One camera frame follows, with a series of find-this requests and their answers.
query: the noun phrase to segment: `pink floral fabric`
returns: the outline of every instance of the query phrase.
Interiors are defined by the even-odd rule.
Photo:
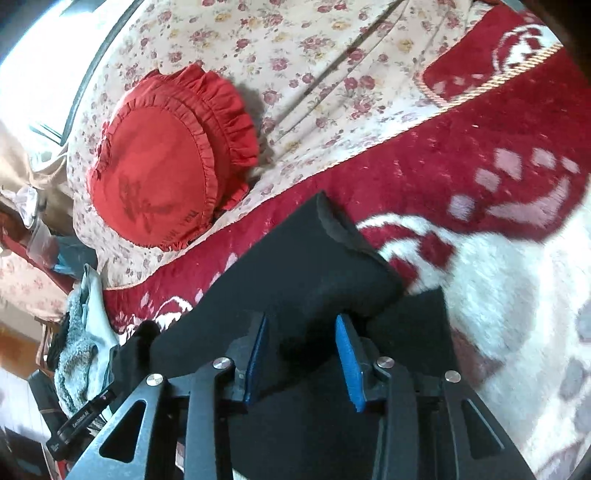
[[[91,205],[86,172],[115,105],[152,69],[190,63],[241,92],[259,132],[252,191],[196,243],[290,186],[432,116],[414,77],[488,7],[472,0],[161,0],[145,2],[97,69],[70,137],[74,228],[106,286],[146,279],[183,252],[120,238]]]
[[[66,294],[38,268],[10,252],[0,256],[0,299],[44,320],[58,321]]]

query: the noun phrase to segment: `window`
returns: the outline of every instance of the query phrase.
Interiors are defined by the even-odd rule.
[[[81,93],[142,0],[95,1],[102,4],[93,11],[76,11],[76,2],[50,8],[0,65],[0,118],[32,153],[66,143]],[[31,155],[36,170],[47,161]]]

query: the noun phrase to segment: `metal pivot screw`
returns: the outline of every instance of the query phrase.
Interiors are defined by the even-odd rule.
[[[380,368],[392,368],[394,366],[394,360],[388,356],[381,356],[378,358],[377,364]]]
[[[216,358],[213,361],[213,367],[216,370],[225,370],[230,365],[232,365],[232,360],[230,360],[227,356],[221,356],[220,358]]]
[[[462,379],[462,376],[455,370],[448,370],[445,372],[445,379],[451,383],[458,383]]]
[[[160,385],[163,381],[164,377],[160,374],[151,374],[148,375],[148,378],[146,378],[146,383],[150,387],[156,387],[157,385]]]

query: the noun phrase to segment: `blue gripper pad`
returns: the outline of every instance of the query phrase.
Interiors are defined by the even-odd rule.
[[[250,360],[248,361],[248,367],[246,367],[244,402],[247,405],[256,402],[258,399],[257,373],[259,365],[263,361],[262,358],[264,356],[264,352],[267,349],[267,344],[269,340],[268,325],[269,323],[267,321],[267,317],[263,317],[261,327],[259,328],[259,331],[256,333],[256,340],[252,348]]]
[[[335,341],[337,350],[339,351],[340,364],[343,367],[343,373],[345,375],[349,399],[355,405],[358,412],[364,411],[365,395],[363,394],[363,375],[355,357],[355,351],[349,338],[345,321],[341,315],[336,318]]]

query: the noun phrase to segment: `red and white blanket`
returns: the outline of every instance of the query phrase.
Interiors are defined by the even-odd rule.
[[[459,106],[267,200],[143,283],[105,291],[113,327],[123,338],[145,319],[169,327],[324,190],[409,292],[443,286],[463,373],[538,478],[566,479],[591,442],[591,89],[533,21],[499,32],[489,15],[418,80]],[[482,67],[461,61],[474,48],[489,56]]]

